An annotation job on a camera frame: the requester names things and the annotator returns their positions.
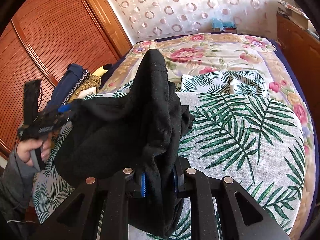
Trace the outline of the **grey sleeve forearm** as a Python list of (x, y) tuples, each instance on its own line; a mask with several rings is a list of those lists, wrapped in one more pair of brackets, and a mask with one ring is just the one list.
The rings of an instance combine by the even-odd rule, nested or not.
[(1, 232), (6, 239), (27, 239), (30, 224), (25, 221), (36, 169), (29, 150), (10, 154), (1, 175)]

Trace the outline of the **left hand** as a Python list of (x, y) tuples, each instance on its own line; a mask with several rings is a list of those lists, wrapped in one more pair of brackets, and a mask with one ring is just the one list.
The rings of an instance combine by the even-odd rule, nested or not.
[(46, 162), (50, 157), (52, 133), (48, 134), (45, 141), (41, 139), (28, 139), (20, 141), (16, 148), (16, 153), (21, 161), (30, 167), (34, 167), (34, 163), (31, 159), (31, 151), (37, 148), (41, 149), (41, 159)]

